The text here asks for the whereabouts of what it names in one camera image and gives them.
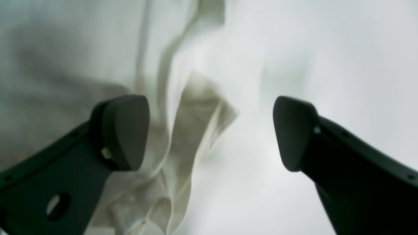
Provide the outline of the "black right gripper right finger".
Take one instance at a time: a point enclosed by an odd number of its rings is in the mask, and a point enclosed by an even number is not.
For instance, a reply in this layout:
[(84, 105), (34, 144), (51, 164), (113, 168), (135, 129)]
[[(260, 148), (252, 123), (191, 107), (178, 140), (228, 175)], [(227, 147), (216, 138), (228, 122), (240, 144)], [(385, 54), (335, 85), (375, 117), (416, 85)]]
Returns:
[(417, 234), (416, 171), (303, 100), (279, 96), (273, 121), (282, 163), (314, 182), (336, 234)]

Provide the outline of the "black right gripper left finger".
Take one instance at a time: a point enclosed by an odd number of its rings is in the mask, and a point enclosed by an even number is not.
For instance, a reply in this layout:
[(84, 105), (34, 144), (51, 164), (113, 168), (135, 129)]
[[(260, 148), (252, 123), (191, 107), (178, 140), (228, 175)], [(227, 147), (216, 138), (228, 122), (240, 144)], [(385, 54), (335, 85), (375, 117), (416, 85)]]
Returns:
[(1, 229), (9, 235), (82, 235), (115, 171), (137, 171), (150, 108), (141, 95), (97, 104), (90, 120), (1, 173)]

